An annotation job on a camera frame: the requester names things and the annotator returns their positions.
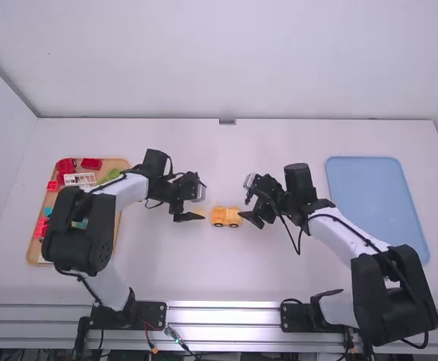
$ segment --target white table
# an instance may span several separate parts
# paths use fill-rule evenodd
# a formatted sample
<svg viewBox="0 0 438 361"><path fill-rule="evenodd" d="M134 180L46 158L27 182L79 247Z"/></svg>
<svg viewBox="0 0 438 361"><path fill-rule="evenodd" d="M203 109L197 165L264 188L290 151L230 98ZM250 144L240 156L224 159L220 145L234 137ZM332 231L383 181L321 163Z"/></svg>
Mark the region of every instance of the white table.
<svg viewBox="0 0 438 361"><path fill-rule="evenodd" d="M36 126L0 220L0 347L71 347L75 321L90 309L92 299L78 282L25 261L55 161L124 157L133 164L149 147L168 153L175 171L199 172L208 186L206 201L190 209L204 211L215 205L244 208L242 183L251 171L284 181L284 165L307 162L318 195L329 197L324 163L330 156L397 158L430 247L424 270L438 307L438 135L431 121L238 120L220 126L217 120L50 119ZM308 300L351 287L350 271L329 249L304 238L297 256L279 222L263 230L251 224L217 229L208 220L174 224L166 207L137 204L123 212L115 262L137 299L175 306L168 321L193 349L342 349L336 335L285 335L278 328L275 307L282 299ZM98 334L90 337L96 346ZM158 346L175 347L165 338ZM116 331L106 332L104 347L147 345L143 332ZM399 344L383 350L416 352ZM438 330L422 352L438 353Z"/></svg>

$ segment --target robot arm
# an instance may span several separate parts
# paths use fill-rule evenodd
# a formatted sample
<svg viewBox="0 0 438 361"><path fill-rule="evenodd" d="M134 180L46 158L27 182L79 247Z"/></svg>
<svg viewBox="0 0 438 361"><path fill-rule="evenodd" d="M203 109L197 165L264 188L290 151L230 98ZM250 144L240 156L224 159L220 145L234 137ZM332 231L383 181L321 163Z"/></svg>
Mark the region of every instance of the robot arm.
<svg viewBox="0 0 438 361"><path fill-rule="evenodd" d="M135 202L153 199L169 203L175 222L204 218L183 213L184 201L204 199L199 175L191 171L173 174L172 161L169 173L164 174L168 159L167 154L149 149L142 164L122 171L119 178L85 190L65 187L57 196L42 256L58 272L78 277L100 305L114 311L123 310L130 294L111 261L115 214ZM72 221L85 218L86 229L71 226Z"/></svg>
<svg viewBox="0 0 438 361"><path fill-rule="evenodd" d="M351 326L381 346L438 327L438 313L415 250L372 237L331 201L318 199L307 164L287 165L284 176L285 191L269 174L248 175L245 202L252 196L257 201L252 211L239 215L260 229L279 217L290 235L286 217L301 228L300 233L324 242L351 268L352 292L331 290L311 297L308 313L316 330L327 324ZM399 286L388 288L387 280Z"/></svg>

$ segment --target black bracket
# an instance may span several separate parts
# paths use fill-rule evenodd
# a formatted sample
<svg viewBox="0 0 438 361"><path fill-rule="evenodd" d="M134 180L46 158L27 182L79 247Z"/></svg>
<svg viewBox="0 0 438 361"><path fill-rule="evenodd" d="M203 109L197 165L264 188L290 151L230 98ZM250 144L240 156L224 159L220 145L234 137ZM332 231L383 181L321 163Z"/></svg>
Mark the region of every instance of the black bracket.
<svg viewBox="0 0 438 361"><path fill-rule="evenodd" d="M339 325L327 325L319 329L312 322L310 304L284 303L281 306L281 330L286 333L321 332L343 333L344 328Z"/></svg>
<svg viewBox="0 0 438 361"><path fill-rule="evenodd" d="M136 301L132 289L122 311L115 311L102 305L93 306L90 316L83 316L78 321L73 360L82 360L85 339L90 329L141 331L147 327L148 330L163 330L166 328L166 312L165 302Z"/></svg>
<svg viewBox="0 0 438 361"><path fill-rule="evenodd" d="M134 318L127 322L125 329L162 330L166 327L167 304L165 302L134 301ZM117 312L103 306L93 307L90 312L89 329L124 329L124 324L117 318Z"/></svg>

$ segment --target blue mat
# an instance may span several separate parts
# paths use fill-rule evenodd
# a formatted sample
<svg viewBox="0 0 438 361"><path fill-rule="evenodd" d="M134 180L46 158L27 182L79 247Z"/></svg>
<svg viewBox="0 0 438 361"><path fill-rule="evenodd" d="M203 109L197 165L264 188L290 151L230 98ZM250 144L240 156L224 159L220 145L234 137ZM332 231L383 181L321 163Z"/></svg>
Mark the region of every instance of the blue mat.
<svg viewBox="0 0 438 361"><path fill-rule="evenodd" d="M430 251L401 164L390 157L333 156L326 161L331 198L351 222L394 246Z"/></svg>

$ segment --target red toy block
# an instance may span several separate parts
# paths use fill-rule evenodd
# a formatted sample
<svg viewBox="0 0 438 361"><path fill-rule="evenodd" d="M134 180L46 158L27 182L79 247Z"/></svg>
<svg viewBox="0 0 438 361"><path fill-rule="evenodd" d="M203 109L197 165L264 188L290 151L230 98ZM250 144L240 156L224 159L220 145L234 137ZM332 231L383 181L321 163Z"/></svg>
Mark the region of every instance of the red toy block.
<svg viewBox="0 0 438 361"><path fill-rule="evenodd" d="M85 169L92 169L99 171L102 167L102 161L96 158L84 158L81 163L81 167Z"/></svg>
<svg viewBox="0 0 438 361"><path fill-rule="evenodd" d="M48 228L48 217L38 218L37 225L35 226L35 231L33 232L33 238L42 238L47 233Z"/></svg>
<svg viewBox="0 0 438 361"><path fill-rule="evenodd" d="M57 192L60 188L59 181L57 180L51 180L47 184L47 191L49 192Z"/></svg>
<svg viewBox="0 0 438 361"><path fill-rule="evenodd" d="M35 232L33 233L33 238L42 238L47 234L48 225L45 224L43 226L37 226L35 228Z"/></svg>
<svg viewBox="0 0 438 361"><path fill-rule="evenodd" d="M56 170L65 172L65 174L73 173L76 166L77 166L77 162L75 162L75 159L73 159L73 158L64 158L64 159L59 160L55 164Z"/></svg>

